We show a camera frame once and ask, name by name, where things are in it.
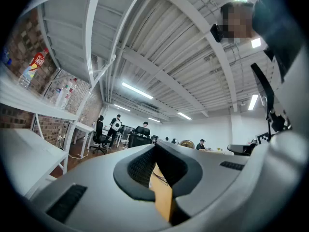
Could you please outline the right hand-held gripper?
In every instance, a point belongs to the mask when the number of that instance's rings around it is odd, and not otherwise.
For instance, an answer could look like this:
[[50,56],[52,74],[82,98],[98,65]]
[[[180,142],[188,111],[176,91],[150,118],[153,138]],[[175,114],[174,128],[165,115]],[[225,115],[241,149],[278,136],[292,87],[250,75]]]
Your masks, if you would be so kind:
[[[270,141],[268,132],[256,135],[257,143],[266,144]],[[238,156],[250,156],[256,144],[249,145],[228,145],[227,150]]]

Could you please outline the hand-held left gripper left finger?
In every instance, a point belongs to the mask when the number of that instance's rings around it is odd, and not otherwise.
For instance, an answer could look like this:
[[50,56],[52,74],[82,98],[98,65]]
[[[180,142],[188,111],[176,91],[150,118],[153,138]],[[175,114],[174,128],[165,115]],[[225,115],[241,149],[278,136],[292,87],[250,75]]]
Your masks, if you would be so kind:
[[[152,149],[142,145],[84,161],[44,188],[31,203],[42,212],[53,231],[76,232],[160,232],[171,228],[154,202],[129,197],[116,184],[116,164]],[[84,194],[64,222],[49,216],[48,211],[73,185],[85,187]]]

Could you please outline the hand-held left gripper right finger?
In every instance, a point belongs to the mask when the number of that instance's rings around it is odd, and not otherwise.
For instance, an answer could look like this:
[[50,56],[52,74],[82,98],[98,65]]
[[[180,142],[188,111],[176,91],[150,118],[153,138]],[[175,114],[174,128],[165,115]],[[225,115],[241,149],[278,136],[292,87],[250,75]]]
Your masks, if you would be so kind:
[[248,157],[203,153],[179,145],[157,142],[155,161],[171,191],[166,226],[232,226],[235,199],[230,191]]

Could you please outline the small white table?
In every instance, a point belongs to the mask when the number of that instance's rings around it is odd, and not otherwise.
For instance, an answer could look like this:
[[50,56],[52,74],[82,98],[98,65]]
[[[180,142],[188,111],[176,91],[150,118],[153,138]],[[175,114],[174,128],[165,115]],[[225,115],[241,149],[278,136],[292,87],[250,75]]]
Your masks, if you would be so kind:
[[81,148],[81,153],[78,155],[82,159],[84,157],[85,149],[87,149],[87,150],[90,149],[90,144],[91,144],[92,137],[94,135],[95,129],[93,127],[87,126],[87,125],[85,125],[81,122],[77,122],[76,129],[78,131],[82,131],[82,132],[85,133],[83,145],[82,145],[82,148]]

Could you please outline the black mesh office chair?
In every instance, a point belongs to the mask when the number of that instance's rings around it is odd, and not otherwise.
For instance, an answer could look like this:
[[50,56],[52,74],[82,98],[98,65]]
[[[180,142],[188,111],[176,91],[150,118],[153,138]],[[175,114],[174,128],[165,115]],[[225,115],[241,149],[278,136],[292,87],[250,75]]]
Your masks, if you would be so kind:
[[128,148],[152,144],[150,138],[150,130],[145,127],[138,126],[128,138]]

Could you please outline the large white table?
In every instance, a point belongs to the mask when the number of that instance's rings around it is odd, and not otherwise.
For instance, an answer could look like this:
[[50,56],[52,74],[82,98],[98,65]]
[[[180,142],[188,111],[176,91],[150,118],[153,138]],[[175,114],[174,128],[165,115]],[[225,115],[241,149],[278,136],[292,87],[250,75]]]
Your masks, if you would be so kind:
[[0,157],[14,189],[30,199],[68,156],[28,129],[0,129]]

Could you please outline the ceiling air conditioner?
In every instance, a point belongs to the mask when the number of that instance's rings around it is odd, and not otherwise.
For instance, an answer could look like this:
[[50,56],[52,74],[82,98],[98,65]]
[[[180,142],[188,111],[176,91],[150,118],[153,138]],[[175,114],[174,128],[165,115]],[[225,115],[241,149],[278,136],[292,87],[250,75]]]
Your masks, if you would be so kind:
[[159,113],[159,110],[156,107],[153,107],[153,106],[148,105],[146,103],[141,103],[140,106],[143,107],[144,109],[146,109],[147,111],[151,112],[151,113]]

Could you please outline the person's dark top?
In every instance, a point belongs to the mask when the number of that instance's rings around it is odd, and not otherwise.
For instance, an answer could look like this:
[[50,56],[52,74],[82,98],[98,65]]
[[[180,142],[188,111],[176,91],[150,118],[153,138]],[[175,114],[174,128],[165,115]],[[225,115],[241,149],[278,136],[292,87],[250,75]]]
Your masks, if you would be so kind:
[[304,33],[293,15],[297,0],[257,0],[253,6],[252,27],[268,45],[266,55],[276,58],[281,81],[304,44]]

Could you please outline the red label plastic bottle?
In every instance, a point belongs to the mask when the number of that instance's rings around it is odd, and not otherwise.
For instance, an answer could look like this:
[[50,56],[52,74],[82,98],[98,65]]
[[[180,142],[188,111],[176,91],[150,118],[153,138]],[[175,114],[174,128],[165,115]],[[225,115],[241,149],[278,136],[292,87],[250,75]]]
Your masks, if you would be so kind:
[[23,70],[20,78],[19,85],[23,88],[28,88],[31,80],[33,79],[36,71],[44,64],[46,55],[49,54],[48,48],[45,48],[43,51],[37,53],[29,65]]

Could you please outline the white metal shelf rack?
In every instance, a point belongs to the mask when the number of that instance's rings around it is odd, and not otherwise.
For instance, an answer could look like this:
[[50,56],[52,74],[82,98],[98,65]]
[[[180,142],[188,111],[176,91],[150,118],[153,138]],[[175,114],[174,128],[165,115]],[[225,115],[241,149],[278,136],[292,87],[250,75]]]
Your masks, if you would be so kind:
[[[6,37],[11,65],[0,61],[0,129],[32,129],[58,145],[71,123],[93,126],[104,102],[103,82],[110,80],[122,31],[138,1],[32,0]],[[28,88],[21,87],[23,70],[45,48],[44,64]],[[73,78],[77,87],[66,108],[55,107]]]

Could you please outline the blue cap plastic bottle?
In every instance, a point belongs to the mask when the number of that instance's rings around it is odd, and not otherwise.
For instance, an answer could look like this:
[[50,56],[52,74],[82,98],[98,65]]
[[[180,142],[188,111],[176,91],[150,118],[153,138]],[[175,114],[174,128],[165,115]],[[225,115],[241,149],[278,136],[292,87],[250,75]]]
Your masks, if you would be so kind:
[[0,54],[1,61],[6,65],[11,65],[12,59],[10,58],[10,53],[6,47],[3,47]]

